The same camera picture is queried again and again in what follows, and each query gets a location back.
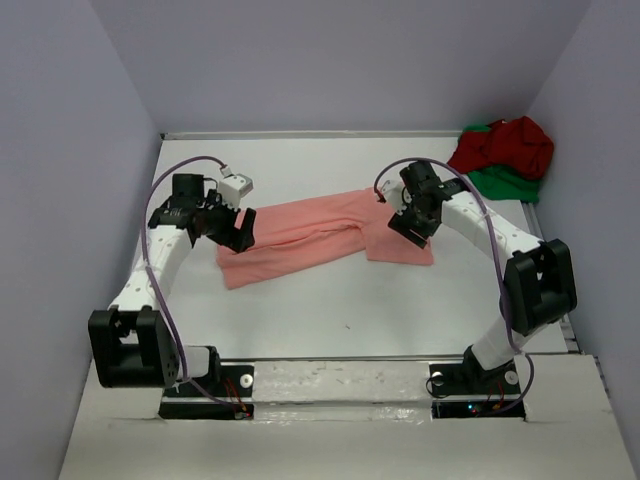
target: green cloth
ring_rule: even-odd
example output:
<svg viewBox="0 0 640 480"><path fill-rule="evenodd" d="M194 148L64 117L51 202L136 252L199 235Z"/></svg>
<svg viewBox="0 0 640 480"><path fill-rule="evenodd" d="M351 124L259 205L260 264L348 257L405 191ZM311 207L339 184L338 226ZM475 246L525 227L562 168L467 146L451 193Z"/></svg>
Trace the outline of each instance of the green cloth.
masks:
<svg viewBox="0 0 640 480"><path fill-rule="evenodd" d="M468 125L464 132L489 132L486 125ZM521 200L537 203L540 180L525 180L504 165L475 170L467 174L476 188L489 200Z"/></svg>

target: robotic arm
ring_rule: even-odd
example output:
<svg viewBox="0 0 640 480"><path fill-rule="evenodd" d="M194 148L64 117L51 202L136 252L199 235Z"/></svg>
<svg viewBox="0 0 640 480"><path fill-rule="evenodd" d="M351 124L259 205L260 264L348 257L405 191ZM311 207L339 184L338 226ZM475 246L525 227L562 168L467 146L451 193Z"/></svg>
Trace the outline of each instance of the robotic arm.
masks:
<svg viewBox="0 0 640 480"><path fill-rule="evenodd" d="M244 175L233 175L228 167L221 171L224 178L206 196L204 176L174 174L171 196L151 215L148 265L165 295L200 237L235 252L254 244L255 210L247 209L240 228L235 226L240 200L253 189L253 182ZM104 387L168 388L180 376L176 344L159 311L146 266L140 258L109 308L95 310L89 319L91 347ZM137 343L124 343L121 339L131 332L137 334ZM219 357L212 350L205 368L215 373Z"/></svg>
<svg viewBox="0 0 640 480"><path fill-rule="evenodd" d="M416 161L405 167L402 182L387 181L381 189L395 210L389 227L424 248L441 224L466 237L493 258L489 230L480 206L460 179L442 182L433 167ZM513 342L523 347L547 325L576 307L569 248L560 240L545 242L518 229L493 210L503 282L511 306ZM458 382L467 386L490 381L504 372L515 352L505 320L499 317L464 354Z"/></svg>

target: dark red fabric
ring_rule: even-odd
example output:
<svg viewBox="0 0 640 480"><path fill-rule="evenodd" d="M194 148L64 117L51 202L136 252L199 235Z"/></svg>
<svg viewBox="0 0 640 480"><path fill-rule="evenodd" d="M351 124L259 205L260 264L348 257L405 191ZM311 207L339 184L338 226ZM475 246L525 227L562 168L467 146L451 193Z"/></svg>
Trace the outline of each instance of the dark red fabric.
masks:
<svg viewBox="0 0 640 480"><path fill-rule="evenodd" d="M489 132L465 132L449 165L460 173L508 165L523 178L542 178L551 163L553 142L529 117L489 125Z"/></svg>

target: gray wall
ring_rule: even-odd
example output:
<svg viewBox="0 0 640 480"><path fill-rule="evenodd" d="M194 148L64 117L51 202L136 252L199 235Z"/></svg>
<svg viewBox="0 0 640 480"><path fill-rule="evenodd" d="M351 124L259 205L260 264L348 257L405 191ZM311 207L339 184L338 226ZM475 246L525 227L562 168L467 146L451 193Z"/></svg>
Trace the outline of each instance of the gray wall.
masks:
<svg viewBox="0 0 640 480"><path fill-rule="evenodd" d="M158 136L87 0L0 13L0 477L58 477Z"/></svg>
<svg viewBox="0 0 640 480"><path fill-rule="evenodd" d="M164 132L521 115L589 0L91 0Z"/></svg>
<svg viewBox="0 0 640 480"><path fill-rule="evenodd" d="M555 139L537 212L572 249L578 340L640 472L640 2L596 0L529 114Z"/></svg>

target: pink cloth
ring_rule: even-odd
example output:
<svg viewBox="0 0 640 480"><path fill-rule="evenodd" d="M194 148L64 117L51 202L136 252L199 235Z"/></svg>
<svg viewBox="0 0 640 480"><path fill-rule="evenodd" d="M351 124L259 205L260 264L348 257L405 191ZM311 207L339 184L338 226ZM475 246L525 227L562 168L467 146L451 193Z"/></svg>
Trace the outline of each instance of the pink cloth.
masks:
<svg viewBox="0 0 640 480"><path fill-rule="evenodd" d="M239 254L218 247L217 261L227 288L298 272L361 250L373 261L433 264L430 245L423 250L387 226L393 210L376 201L373 189L274 205L257 212L253 247Z"/></svg>

